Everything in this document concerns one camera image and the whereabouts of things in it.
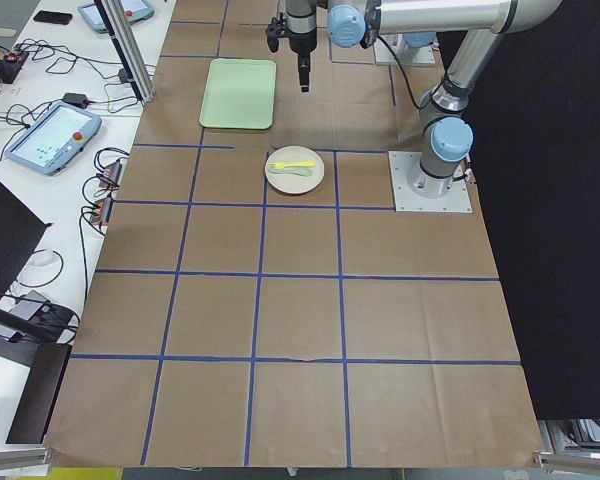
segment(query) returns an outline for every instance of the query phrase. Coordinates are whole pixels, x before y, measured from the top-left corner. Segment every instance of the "black curtain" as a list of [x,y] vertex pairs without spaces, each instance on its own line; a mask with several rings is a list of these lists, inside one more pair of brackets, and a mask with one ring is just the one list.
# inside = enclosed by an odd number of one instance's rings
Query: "black curtain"
[[536,415],[600,418],[600,0],[508,35],[464,118]]

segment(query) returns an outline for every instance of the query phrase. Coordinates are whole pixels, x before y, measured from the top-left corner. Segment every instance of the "brown table surface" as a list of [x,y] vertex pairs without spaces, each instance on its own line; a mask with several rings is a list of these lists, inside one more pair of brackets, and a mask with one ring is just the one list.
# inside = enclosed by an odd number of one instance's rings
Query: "brown table surface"
[[[477,187],[395,213],[387,151],[421,133],[397,69],[331,47],[312,87],[275,0],[180,0],[46,438],[66,466],[522,467],[542,448]],[[320,14],[324,25],[324,12]],[[274,124],[198,124],[216,57],[277,63]],[[439,68],[410,69],[417,94]],[[263,165],[303,145],[324,181]]]

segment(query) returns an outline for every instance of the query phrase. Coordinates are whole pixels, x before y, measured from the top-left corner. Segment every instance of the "yellow object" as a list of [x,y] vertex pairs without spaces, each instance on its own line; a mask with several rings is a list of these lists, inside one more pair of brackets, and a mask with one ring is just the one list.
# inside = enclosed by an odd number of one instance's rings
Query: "yellow object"
[[[8,480],[40,480],[42,477],[7,477]],[[121,480],[121,468],[53,468],[45,480]]]
[[315,167],[316,162],[314,160],[308,160],[306,162],[271,162],[269,163],[275,169],[283,169],[290,167]]

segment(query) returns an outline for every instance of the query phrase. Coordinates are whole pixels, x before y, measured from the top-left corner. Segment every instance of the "white mounting plate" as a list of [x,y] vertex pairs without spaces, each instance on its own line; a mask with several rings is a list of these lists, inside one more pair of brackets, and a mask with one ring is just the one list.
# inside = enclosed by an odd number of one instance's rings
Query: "white mounting plate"
[[[394,46],[396,37],[397,35],[386,35],[384,39],[389,45]],[[395,59],[382,42],[376,41],[373,44],[373,50],[376,54],[376,65],[396,65]],[[398,55],[400,63],[403,66],[434,67],[436,65],[436,58],[433,56],[433,49],[431,47],[409,50],[401,49],[396,52],[396,55]]]
[[[420,152],[389,152],[391,184],[396,212],[421,213],[472,213],[471,200],[464,180],[453,182],[451,190],[442,198],[424,198],[415,193],[407,183],[407,172],[420,160]],[[458,166],[455,176],[462,175]]]

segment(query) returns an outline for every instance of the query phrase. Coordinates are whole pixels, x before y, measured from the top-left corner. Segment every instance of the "round plate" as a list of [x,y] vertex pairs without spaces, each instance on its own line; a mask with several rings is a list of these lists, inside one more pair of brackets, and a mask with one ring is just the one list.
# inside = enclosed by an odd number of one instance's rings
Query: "round plate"
[[[303,162],[307,160],[316,162],[316,166],[312,167],[313,173],[308,177],[268,171],[271,162]],[[264,174],[276,190],[291,195],[300,195],[313,190],[320,184],[324,177],[324,163],[320,155],[313,150],[298,146],[284,147],[273,152],[267,159],[267,163],[264,165]]]

